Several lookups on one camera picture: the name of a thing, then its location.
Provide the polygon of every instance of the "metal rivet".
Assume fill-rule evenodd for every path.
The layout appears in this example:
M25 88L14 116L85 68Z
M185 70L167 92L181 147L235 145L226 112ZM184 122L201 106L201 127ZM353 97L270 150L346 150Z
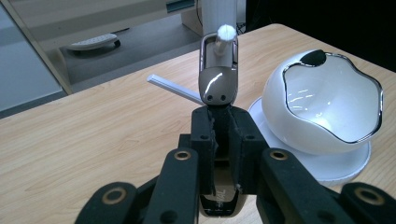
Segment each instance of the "metal rivet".
M270 156L278 161L285 161L288 159L288 154L282 152L282 151L272 151L270 153Z
M110 198L110 194L111 193L119 193L120 196L118 198ZM102 197L102 203L105 204L116 204L116 203L120 203L122 202L122 200L124 200L126 198L126 190L124 188L121 187L116 187L114 189L110 189L108 190Z
M385 203L384 197L372 189L358 187L355 189L355 194L360 200L372 205L382 205Z
M188 152L188 151L179 151L179 152L175 153L175 158L176 158L178 161L186 161L186 160L188 160L190 157L191 157L191 154L190 154L190 152Z

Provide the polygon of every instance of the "white saucer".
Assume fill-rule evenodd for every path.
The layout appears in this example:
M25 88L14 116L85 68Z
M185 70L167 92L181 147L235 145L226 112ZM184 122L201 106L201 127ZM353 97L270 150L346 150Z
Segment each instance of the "white saucer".
M289 147L268 128L262 113L262 98L257 99L248 110L270 147L286 149L294 154L311 175L323 186L344 184L357 176L367 165L371 155L370 142L363 147L335 155L311 155Z

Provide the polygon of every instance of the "white straw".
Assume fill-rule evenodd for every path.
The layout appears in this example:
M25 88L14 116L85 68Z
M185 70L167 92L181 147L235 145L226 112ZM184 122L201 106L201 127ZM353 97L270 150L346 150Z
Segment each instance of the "white straw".
M191 100L197 103L198 105L205 105L205 103L202 102L201 97L197 92L179 86L176 83L169 81L168 79L152 74L148 76L148 82L158 87L161 87L167 91L170 91L176 95Z

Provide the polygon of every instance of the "silver metal part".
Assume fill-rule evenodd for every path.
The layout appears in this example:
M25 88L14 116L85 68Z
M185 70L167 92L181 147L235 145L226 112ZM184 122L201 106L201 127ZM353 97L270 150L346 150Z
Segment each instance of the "silver metal part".
M201 41L199 63L199 92L207 105L230 105L238 91L238 40L233 41L233 62L230 66L206 68L206 46L215 42L217 34L209 34Z

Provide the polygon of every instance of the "white bowl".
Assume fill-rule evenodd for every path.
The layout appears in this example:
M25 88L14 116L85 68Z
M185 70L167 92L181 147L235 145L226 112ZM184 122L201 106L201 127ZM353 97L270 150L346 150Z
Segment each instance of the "white bowl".
M348 152L379 130L383 92L345 56L309 50L269 77L262 111L274 135L310 154Z

